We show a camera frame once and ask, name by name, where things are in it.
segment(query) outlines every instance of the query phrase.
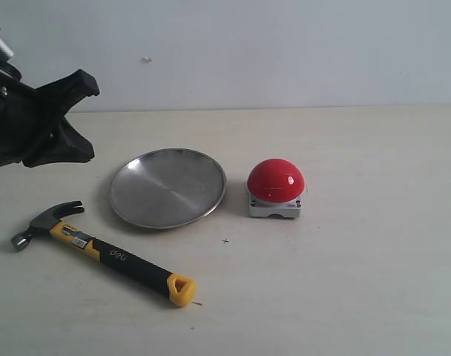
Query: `stainless steel plate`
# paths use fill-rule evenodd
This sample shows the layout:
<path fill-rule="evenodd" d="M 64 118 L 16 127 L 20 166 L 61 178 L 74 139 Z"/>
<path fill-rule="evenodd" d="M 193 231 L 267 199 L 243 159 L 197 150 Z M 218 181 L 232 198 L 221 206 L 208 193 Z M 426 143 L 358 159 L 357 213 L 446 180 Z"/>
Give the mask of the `stainless steel plate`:
<path fill-rule="evenodd" d="M 184 148 L 148 152 L 113 178 L 108 196 L 124 221 L 177 228 L 211 213 L 226 193 L 226 175 L 211 157 Z"/>

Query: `hammer head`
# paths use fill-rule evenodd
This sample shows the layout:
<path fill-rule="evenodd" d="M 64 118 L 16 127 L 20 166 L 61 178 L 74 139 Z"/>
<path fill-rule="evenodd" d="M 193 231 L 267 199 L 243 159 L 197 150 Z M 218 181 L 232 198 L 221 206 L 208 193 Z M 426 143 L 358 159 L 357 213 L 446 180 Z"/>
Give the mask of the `hammer head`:
<path fill-rule="evenodd" d="M 24 250 L 31 239 L 40 235 L 48 235 L 49 230 L 56 226 L 61 218 L 72 214 L 83 213 L 85 209 L 81 206 L 82 202 L 64 202 L 44 211 L 31 220 L 29 228 L 11 239 L 11 245 L 17 250 Z"/>

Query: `label on hammer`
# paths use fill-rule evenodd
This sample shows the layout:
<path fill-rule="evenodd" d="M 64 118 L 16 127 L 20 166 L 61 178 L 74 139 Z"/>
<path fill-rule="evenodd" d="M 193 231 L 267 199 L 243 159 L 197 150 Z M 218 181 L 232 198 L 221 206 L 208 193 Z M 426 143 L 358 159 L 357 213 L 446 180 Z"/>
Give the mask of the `label on hammer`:
<path fill-rule="evenodd" d="M 92 240 L 91 236 L 84 234 L 82 231 L 70 230 L 67 226 L 62 228 L 62 232 L 66 235 L 72 236 L 73 240 L 70 243 L 81 248 L 82 250 Z"/>

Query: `yellow and black handle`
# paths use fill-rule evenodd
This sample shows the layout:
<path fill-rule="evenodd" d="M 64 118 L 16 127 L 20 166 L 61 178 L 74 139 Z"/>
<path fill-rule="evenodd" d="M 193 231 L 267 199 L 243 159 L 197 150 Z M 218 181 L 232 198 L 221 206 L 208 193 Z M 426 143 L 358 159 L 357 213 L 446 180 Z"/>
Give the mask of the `yellow and black handle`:
<path fill-rule="evenodd" d="M 166 271 L 62 221 L 49 232 L 56 240 L 79 249 L 100 263 L 153 289 L 177 306 L 187 306 L 193 300 L 196 283 L 190 278 Z"/>

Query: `white wall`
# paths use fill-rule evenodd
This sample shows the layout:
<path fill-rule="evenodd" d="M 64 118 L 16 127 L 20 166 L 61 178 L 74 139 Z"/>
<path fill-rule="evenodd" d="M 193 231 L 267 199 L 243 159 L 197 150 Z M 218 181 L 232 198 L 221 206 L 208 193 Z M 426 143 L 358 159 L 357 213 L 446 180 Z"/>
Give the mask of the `white wall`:
<path fill-rule="evenodd" d="M 451 0 L 0 0 L 0 26 L 27 84 L 97 78 L 82 111 L 451 102 Z"/>

